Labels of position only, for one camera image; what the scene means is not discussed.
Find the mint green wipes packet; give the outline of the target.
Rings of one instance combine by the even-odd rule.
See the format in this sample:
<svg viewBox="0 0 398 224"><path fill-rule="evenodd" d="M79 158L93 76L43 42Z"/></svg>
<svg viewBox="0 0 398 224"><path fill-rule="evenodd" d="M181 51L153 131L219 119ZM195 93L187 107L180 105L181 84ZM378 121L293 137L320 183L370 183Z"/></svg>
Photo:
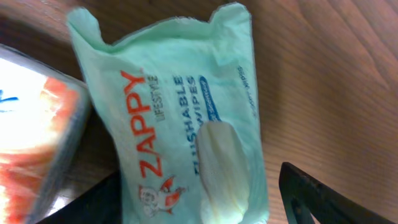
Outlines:
<svg viewBox="0 0 398 224"><path fill-rule="evenodd" d="M105 43L85 8L67 26L119 157L123 223L266 223L251 15L174 17Z"/></svg>

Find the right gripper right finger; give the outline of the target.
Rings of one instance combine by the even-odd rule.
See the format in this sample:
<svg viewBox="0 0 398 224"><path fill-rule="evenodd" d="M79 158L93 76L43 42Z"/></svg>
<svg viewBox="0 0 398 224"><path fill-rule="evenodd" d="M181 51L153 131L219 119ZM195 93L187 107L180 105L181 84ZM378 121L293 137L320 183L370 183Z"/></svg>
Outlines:
<svg viewBox="0 0 398 224"><path fill-rule="evenodd" d="M394 224L342 196L289 162L283 162L279 189L289 223Z"/></svg>

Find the small orange tissue box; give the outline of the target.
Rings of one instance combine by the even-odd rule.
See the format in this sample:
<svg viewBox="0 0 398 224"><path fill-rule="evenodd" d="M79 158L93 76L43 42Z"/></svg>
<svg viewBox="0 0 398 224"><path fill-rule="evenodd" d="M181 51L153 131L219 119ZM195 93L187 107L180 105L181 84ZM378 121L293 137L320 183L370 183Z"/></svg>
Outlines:
<svg viewBox="0 0 398 224"><path fill-rule="evenodd" d="M1 46L1 223L48 214L90 111L82 81Z"/></svg>

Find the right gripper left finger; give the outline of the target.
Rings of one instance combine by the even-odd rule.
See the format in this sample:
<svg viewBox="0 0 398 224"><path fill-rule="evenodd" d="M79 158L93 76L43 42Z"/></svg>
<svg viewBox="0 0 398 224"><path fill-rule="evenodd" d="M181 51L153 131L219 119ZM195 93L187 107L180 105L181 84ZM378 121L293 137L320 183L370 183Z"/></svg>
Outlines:
<svg viewBox="0 0 398 224"><path fill-rule="evenodd" d="M38 224L121 224L121 174L116 171Z"/></svg>

